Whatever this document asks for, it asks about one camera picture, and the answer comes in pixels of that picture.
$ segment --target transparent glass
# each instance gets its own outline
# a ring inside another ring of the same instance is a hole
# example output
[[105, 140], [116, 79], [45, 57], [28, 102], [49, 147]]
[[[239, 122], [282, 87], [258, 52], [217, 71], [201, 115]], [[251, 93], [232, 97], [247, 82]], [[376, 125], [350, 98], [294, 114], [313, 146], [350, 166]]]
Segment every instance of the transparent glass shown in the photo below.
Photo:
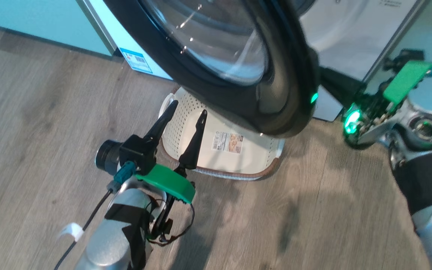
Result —
[[143, 0], [169, 37], [219, 77], [240, 85], [266, 71], [266, 45], [239, 0]]

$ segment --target open round door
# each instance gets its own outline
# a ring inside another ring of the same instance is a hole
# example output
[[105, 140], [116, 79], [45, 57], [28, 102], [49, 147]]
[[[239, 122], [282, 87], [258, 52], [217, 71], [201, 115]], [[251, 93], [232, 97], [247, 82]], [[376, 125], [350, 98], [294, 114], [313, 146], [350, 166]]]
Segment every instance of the open round door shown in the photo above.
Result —
[[298, 15], [314, 0], [105, 0], [176, 82], [234, 123], [299, 133], [319, 85]]

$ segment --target green plastic part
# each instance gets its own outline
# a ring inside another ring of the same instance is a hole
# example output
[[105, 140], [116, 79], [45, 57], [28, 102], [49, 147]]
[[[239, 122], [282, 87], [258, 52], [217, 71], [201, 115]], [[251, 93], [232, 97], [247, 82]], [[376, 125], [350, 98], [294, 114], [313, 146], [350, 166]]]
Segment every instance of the green plastic part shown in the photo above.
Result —
[[385, 99], [394, 104], [393, 109], [425, 77], [430, 68], [432, 68], [432, 63], [424, 61], [412, 60], [404, 65], [382, 94]]
[[196, 193], [190, 181], [172, 169], [160, 164], [156, 164], [146, 175], [137, 175], [137, 178], [175, 196], [185, 203], [192, 203], [192, 199]]

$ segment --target glowing green led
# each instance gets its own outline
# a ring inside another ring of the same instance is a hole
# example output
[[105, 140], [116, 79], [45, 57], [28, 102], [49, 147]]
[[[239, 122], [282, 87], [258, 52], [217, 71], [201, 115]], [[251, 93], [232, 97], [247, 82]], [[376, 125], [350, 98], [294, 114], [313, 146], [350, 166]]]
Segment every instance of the glowing green led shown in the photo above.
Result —
[[360, 112], [360, 110], [357, 110], [357, 111], [352, 112], [346, 118], [346, 121], [344, 122], [344, 130], [346, 131], [346, 133], [353, 134], [356, 132], [356, 130], [358, 128], [356, 123], [358, 122], [360, 116], [361, 116], [361, 112]]
[[318, 94], [316, 93], [316, 94], [314, 94], [312, 97], [311, 97], [311, 103], [313, 103], [314, 101], [316, 101], [318, 99]]

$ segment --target laundry basket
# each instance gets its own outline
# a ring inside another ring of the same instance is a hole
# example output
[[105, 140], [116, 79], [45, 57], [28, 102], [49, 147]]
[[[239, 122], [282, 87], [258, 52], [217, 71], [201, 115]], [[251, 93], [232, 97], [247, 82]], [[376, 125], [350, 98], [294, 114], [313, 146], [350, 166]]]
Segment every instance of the laundry basket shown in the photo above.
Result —
[[163, 150], [177, 161], [185, 151], [199, 115], [206, 109], [208, 117], [197, 172], [235, 180], [256, 180], [274, 171], [279, 164], [284, 140], [245, 130], [226, 120], [182, 87], [164, 100], [159, 116], [173, 101], [179, 102], [173, 119], [162, 136]]

